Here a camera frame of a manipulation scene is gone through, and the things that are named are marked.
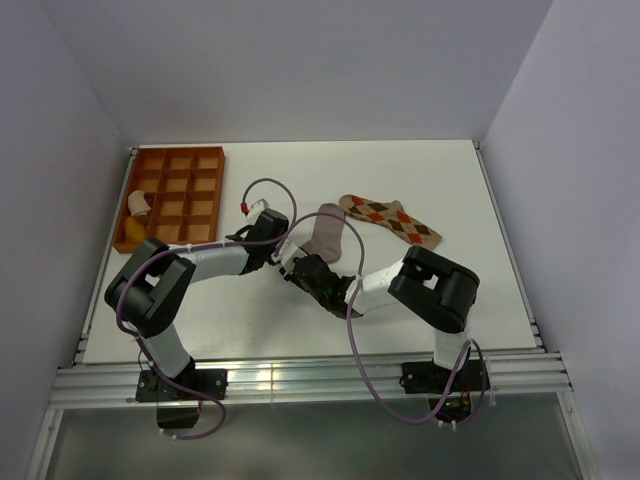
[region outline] white object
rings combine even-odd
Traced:
[[[407,212],[443,235],[436,252],[480,277],[478,299],[469,314],[469,336],[485,350],[535,348],[507,249],[471,141],[384,141],[222,144],[225,165],[219,238],[237,231],[246,218],[237,205],[253,180],[274,177],[298,199],[298,215],[345,193],[379,201],[398,199]],[[291,218],[289,197],[260,184],[251,204],[266,198]],[[348,220],[366,246],[363,275],[387,268],[409,245],[388,230]],[[292,240],[311,236],[313,220]],[[343,255],[331,268],[353,275],[359,248],[345,228]],[[115,325],[104,289],[129,255],[112,250],[93,312],[86,363],[135,362],[138,349]],[[430,352],[434,330],[403,305],[376,309],[356,319],[363,354]],[[184,347],[198,359],[246,359],[350,355],[344,320],[332,316],[274,267],[242,277],[203,280],[189,287],[175,320]]]
[[[147,215],[151,211],[151,207],[144,199],[144,192],[142,190],[132,192],[127,198],[127,205],[132,217]]]
[[[251,209],[247,213],[247,223],[249,225],[255,225],[256,220],[258,219],[260,214],[267,208],[269,208],[269,202],[267,202],[264,198],[251,205]]]
[[[398,260],[390,267],[383,268],[382,270],[365,276],[362,279],[362,288],[353,303],[353,309],[359,314],[364,315],[376,308],[398,303],[398,300],[391,296],[387,290],[389,289],[389,285],[391,285],[391,280],[400,272],[402,265],[402,260]],[[351,297],[353,297],[356,291],[358,286],[357,280],[356,278],[351,282],[351,285],[349,285],[347,289],[345,296],[345,302],[347,303],[351,301]]]

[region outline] argyle sock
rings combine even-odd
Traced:
[[[318,212],[332,213],[340,218],[344,218],[344,212],[335,203],[324,203],[320,205]],[[311,240],[302,245],[302,250],[310,255],[318,254],[327,263],[337,262],[342,255],[340,240],[342,238],[342,223],[337,218],[317,216],[313,225]]]
[[[356,195],[343,195],[338,204],[349,217],[388,228],[411,245],[433,250],[442,239],[438,232],[407,215],[397,200],[381,203]]]

